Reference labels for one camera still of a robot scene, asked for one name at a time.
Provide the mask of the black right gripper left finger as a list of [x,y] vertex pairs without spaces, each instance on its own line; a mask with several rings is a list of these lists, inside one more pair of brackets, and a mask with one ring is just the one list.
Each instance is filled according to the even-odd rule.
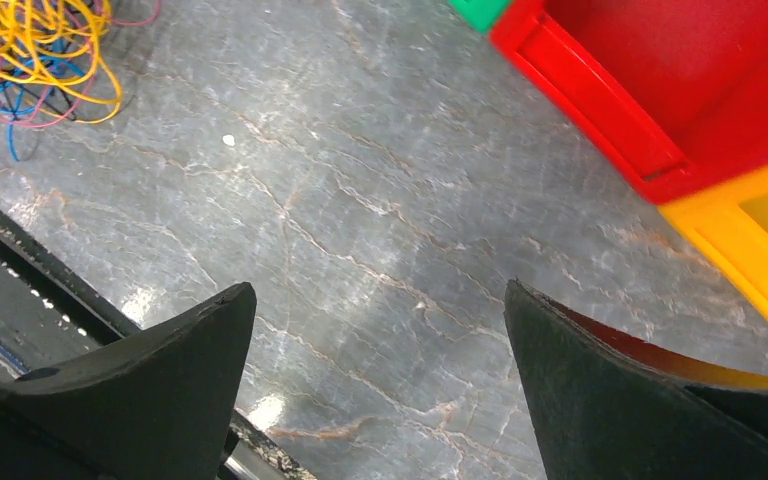
[[241,282],[163,323],[0,382],[0,479],[212,479],[254,326]]

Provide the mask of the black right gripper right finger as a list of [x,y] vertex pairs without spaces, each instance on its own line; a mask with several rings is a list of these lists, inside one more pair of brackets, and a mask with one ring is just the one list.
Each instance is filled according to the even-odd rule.
[[768,479],[768,376],[697,360],[517,280],[504,319],[551,479]]

